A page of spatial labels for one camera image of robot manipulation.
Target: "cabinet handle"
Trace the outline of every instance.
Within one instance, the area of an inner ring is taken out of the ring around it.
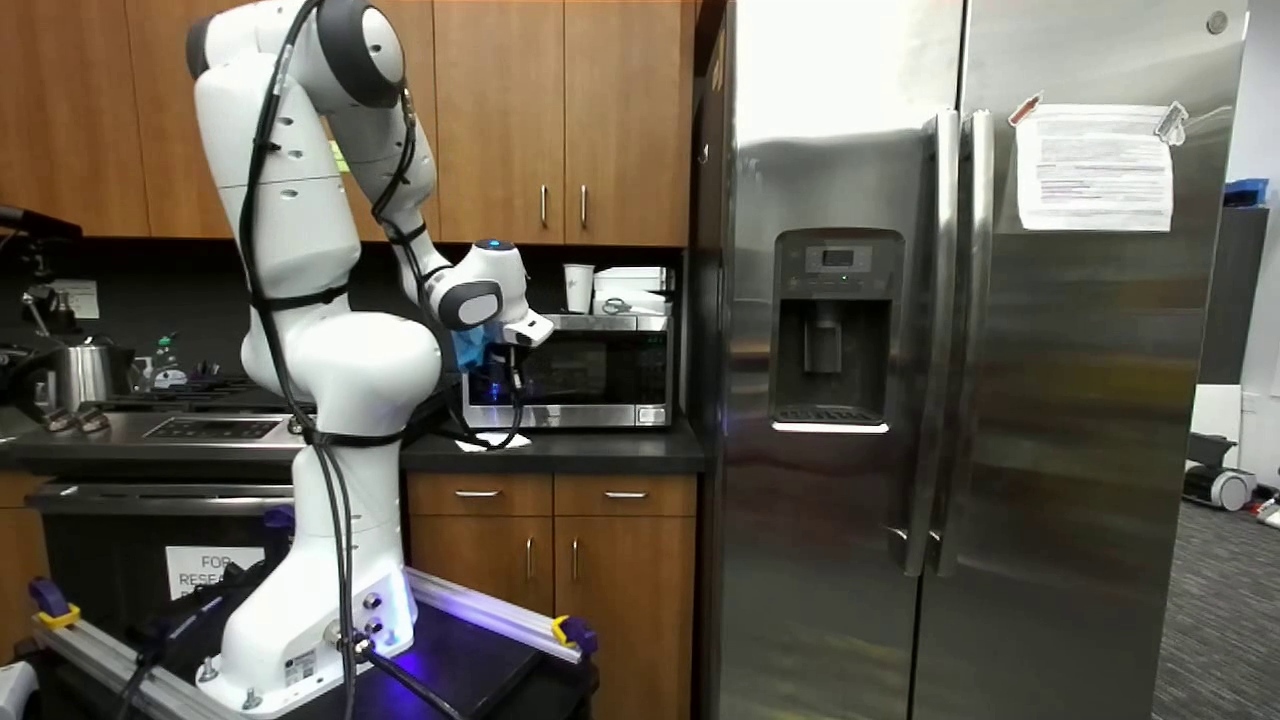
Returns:
[[[576,227],[590,227],[593,216],[593,186],[576,183]]]
[[[458,500],[502,500],[506,490],[451,490]]]
[[[551,186],[538,183],[538,223],[550,227],[550,202],[551,202]]]
[[[606,490],[609,502],[646,502],[647,490]]]
[[[524,580],[538,580],[538,539],[532,536],[524,536]]]
[[[579,557],[579,539],[570,539],[570,580],[576,580],[576,558]]]

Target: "bottle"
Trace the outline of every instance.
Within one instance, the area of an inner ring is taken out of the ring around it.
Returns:
[[[185,386],[185,382],[189,382],[189,370],[177,357],[177,345],[171,345],[171,335],[162,335],[155,357],[153,357],[153,386],[168,391],[168,386]]]

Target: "stainless steel refrigerator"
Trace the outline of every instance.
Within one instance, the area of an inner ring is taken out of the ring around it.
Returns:
[[[701,715],[1151,715],[1244,31],[1244,0],[728,3]]]

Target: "white wall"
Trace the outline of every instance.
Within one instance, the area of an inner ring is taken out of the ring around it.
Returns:
[[[1241,466],[1280,486],[1280,0],[1254,0],[1229,161],[1229,181],[1241,174],[1273,181],[1273,218],[1241,380]]]

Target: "ice dispenser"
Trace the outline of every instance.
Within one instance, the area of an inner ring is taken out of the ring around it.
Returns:
[[[773,427],[885,434],[900,236],[801,227],[775,239],[773,258]]]

